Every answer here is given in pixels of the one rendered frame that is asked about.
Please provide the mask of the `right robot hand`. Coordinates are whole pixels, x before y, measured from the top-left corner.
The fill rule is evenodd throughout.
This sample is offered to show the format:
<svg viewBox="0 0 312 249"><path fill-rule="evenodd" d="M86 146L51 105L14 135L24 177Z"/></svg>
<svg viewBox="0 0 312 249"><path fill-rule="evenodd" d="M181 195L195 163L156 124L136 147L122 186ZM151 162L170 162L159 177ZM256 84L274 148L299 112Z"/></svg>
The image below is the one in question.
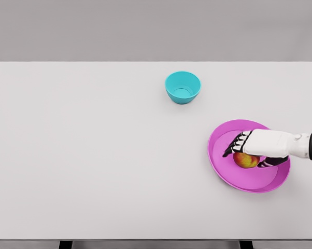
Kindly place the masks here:
<svg viewBox="0 0 312 249"><path fill-rule="evenodd" d="M293 134L255 129L239 133L224 151L223 157L233 153L245 153L251 156L264 156L258 168L273 167L297 155L297 144Z"/></svg>

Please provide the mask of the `red yellow apple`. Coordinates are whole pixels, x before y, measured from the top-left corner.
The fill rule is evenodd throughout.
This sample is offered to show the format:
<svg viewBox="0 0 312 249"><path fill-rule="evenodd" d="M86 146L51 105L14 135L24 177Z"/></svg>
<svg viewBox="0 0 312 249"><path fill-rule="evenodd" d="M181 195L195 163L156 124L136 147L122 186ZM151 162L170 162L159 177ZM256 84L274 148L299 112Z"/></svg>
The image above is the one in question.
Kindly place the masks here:
<svg viewBox="0 0 312 249"><path fill-rule="evenodd" d="M249 169L256 167L260 162L259 156L252 156L246 153L237 153L233 154L234 162L241 168Z"/></svg>

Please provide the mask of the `pink plate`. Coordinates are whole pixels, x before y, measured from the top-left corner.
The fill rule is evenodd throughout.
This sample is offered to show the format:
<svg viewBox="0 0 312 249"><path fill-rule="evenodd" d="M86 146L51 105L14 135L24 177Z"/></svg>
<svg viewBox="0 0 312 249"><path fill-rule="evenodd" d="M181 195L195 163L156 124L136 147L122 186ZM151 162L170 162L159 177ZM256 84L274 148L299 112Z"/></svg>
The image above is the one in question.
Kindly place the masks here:
<svg viewBox="0 0 312 249"><path fill-rule="evenodd" d="M230 120L214 129L208 141L209 161L218 174L228 185L245 192L265 193L280 187L287 179L291 162L286 162L268 168L239 167L233 160L233 155L223 158L224 151L234 138L246 130L265 129L268 127L244 119Z"/></svg>

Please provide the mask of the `blue bowl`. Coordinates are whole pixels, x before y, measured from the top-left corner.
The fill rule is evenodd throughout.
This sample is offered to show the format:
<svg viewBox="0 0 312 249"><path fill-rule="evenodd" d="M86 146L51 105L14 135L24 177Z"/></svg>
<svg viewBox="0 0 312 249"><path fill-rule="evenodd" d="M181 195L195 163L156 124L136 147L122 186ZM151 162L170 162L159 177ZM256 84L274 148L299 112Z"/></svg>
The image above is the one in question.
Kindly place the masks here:
<svg viewBox="0 0 312 249"><path fill-rule="evenodd" d="M174 72L165 80L165 89L169 98L177 104L188 104L199 94L201 81L193 73Z"/></svg>

